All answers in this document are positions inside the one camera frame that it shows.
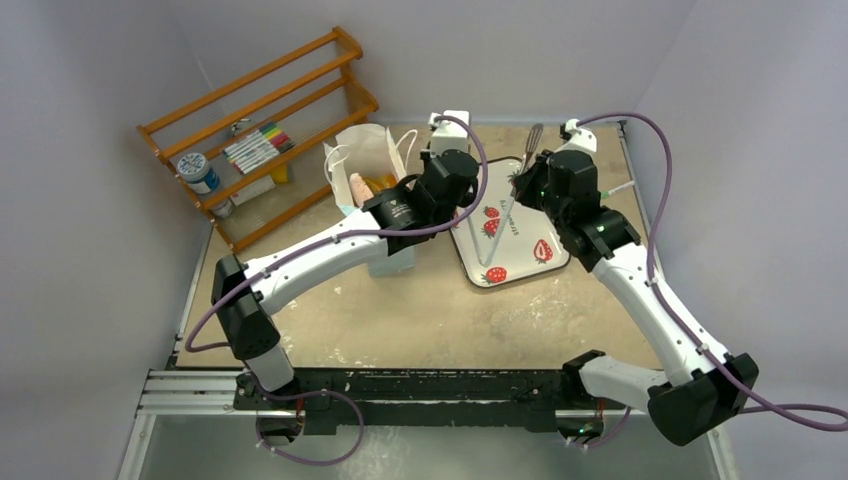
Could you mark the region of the light blue paper bag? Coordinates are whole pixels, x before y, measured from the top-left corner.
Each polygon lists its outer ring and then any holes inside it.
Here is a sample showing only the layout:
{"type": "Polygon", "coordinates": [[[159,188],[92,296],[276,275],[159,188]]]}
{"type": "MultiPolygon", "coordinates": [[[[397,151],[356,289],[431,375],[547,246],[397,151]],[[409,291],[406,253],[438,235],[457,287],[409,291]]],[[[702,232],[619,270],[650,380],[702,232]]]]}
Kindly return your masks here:
{"type": "Polygon", "coordinates": [[[407,164],[418,131],[410,129],[396,140],[379,124],[348,127],[335,136],[335,143],[323,145],[323,171],[335,203],[344,215],[358,207],[350,177],[359,175],[374,194],[393,187],[407,176],[407,164]]]}

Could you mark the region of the orange fake pastry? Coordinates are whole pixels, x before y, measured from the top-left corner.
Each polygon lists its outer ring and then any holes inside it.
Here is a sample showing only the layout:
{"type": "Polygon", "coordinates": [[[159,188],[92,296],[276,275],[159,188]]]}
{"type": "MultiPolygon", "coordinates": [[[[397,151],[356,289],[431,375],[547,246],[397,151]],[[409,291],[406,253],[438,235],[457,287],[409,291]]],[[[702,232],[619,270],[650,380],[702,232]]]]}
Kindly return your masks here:
{"type": "Polygon", "coordinates": [[[397,179],[391,173],[381,176],[364,177],[363,180],[374,195],[377,195],[383,190],[393,188],[397,184],[397,179]]]}

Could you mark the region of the white strawberry tray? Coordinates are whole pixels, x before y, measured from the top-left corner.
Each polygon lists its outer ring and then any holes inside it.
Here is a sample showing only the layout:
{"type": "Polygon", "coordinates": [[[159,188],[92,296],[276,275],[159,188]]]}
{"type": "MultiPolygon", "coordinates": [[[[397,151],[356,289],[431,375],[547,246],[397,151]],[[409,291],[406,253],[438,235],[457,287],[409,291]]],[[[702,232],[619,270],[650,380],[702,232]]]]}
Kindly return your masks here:
{"type": "MultiPolygon", "coordinates": [[[[513,198],[512,172],[518,168],[515,160],[504,160],[492,165],[495,183],[488,183],[477,208],[464,221],[450,231],[452,241],[468,280],[480,288],[492,288],[527,279],[565,267],[570,255],[561,247],[556,231],[547,216],[514,202],[508,226],[503,230],[494,259],[488,267],[478,262],[472,242],[468,219],[473,218],[477,231],[485,224],[493,232],[498,210],[513,198]]],[[[488,251],[491,241],[477,234],[488,251]]]]}

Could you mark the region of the long fake bread loaf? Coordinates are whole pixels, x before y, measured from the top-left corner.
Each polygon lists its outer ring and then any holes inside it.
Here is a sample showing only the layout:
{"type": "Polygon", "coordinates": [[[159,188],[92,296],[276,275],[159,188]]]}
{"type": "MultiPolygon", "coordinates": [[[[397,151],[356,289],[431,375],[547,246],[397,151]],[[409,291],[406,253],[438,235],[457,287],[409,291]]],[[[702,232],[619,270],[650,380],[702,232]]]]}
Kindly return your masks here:
{"type": "Polygon", "coordinates": [[[349,189],[355,205],[362,207],[368,200],[374,197],[374,193],[365,179],[358,173],[349,177],[349,189]]]}

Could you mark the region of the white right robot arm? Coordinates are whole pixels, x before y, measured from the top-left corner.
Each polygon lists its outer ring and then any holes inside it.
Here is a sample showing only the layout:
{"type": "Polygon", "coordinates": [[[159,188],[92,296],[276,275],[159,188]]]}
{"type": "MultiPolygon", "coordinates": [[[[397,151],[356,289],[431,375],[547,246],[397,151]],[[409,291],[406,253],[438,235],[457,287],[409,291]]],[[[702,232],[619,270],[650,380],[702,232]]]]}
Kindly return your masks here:
{"type": "Polygon", "coordinates": [[[561,392],[576,407],[606,398],[649,415],[665,439],[685,446],[738,415],[759,367],[733,355],[686,309],[668,312],[675,294],[651,280],[648,250],[627,218],[601,203],[591,155],[543,151],[513,179],[517,203],[549,218],[563,248],[613,293],[660,360],[661,369],[592,350],[566,362],[561,392]]]}

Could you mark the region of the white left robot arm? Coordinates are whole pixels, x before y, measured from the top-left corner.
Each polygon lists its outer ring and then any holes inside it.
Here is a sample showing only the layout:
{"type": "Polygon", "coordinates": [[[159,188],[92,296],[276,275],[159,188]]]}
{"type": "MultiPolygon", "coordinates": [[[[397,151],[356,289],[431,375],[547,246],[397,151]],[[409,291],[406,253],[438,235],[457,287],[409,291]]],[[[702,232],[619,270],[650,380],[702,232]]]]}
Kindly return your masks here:
{"type": "Polygon", "coordinates": [[[446,150],[330,228],[287,249],[246,263],[219,260],[212,302],[234,357],[259,382],[272,408],[297,399],[298,382],[272,317],[314,286],[357,265],[381,260],[434,238],[471,211],[485,187],[486,165],[446,150]]]}

